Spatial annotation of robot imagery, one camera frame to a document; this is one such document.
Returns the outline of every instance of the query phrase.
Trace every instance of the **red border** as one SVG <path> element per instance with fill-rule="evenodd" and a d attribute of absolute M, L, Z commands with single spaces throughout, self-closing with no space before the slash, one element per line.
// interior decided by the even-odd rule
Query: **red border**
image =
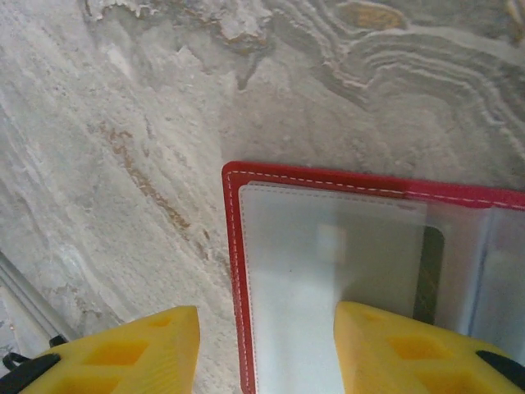
<path fill-rule="evenodd" d="M 441 201 L 470 208 L 493 206 L 525 211 L 525 193 L 482 186 L 452 185 L 278 164 L 230 162 L 222 168 L 226 223 L 230 251 L 231 285 L 239 343 L 240 379 L 244 394 L 255 394 L 253 343 L 249 298 L 244 266 L 239 188 L 251 181 L 265 181 L 323 190 L 351 191 L 418 201 Z"/>

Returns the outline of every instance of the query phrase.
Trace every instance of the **gray marble surface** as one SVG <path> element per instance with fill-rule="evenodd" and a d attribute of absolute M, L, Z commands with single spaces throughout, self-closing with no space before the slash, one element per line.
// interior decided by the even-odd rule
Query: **gray marble surface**
<path fill-rule="evenodd" d="M 197 305 L 194 390 L 239 392 L 222 164 L 525 189 L 520 12 L 3 2 L 0 248 L 82 334 Z"/>

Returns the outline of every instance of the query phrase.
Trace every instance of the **yellow plastic block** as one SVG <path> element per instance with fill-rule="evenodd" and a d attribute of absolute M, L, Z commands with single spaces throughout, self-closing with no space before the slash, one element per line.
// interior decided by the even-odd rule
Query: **yellow plastic block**
<path fill-rule="evenodd" d="M 53 347 L 61 361 L 23 394 L 190 394 L 199 352 L 193 306 Z"/>
<path fill-rule="evenodd" d="M 353 302 L 334 325 L 346 394 L 521 394 L 476 355 L 501 350 L 470 337 Z"/>

